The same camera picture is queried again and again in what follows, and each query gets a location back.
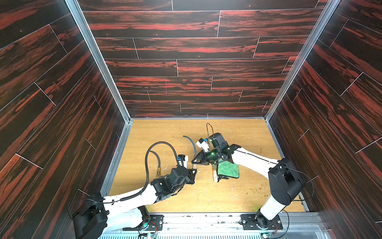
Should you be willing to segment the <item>green and black rag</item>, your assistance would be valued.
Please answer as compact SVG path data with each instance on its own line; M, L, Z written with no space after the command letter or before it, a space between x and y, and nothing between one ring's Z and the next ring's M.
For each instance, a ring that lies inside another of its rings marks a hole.
M220 160L217 164L217 181L223 179L234 178L238 179L239 175L239 165L231 163L229 161Z

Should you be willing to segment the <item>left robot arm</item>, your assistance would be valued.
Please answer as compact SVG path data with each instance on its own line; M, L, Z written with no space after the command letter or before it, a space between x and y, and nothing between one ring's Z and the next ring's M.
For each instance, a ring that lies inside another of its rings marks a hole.
M115 196L96 193L73 215L77 239L97 239L103 233L136 228L148 223L146 206L177 195L186 185L195 183L196 169L173 168L169 175L156 178L143 192L139 189Z

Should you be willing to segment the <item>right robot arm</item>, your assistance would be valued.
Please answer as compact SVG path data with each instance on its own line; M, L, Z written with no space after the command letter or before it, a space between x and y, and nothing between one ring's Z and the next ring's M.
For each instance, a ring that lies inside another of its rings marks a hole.
M239 145L229 145L220 133L199 139L193 147L199 147L201 151L195 154L192 164L215 167L215 182L239 178L240 165L268 179L271 195L252 221L261 230L270 229L275 225L279 212L288 206L306 185L303 173L294 169L288 159L271 159Z

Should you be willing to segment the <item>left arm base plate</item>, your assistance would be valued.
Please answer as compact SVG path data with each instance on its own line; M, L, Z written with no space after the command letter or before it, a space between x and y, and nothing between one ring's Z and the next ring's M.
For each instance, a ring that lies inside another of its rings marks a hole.
M136 227L124 227L122 230L125 232L156 232L163 229L164 215L162 214L149 214L148 216L144 217L144 219L140 219L140 224L138 224Z

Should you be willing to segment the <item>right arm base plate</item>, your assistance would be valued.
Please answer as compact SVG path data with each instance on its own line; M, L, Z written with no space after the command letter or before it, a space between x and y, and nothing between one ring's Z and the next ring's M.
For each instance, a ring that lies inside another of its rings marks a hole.
M276 215L272 220L268 220L264 216L258 216L257 214L241 214L239 224L243 226L244 230L252 231L275 231L283 229L279 215Z

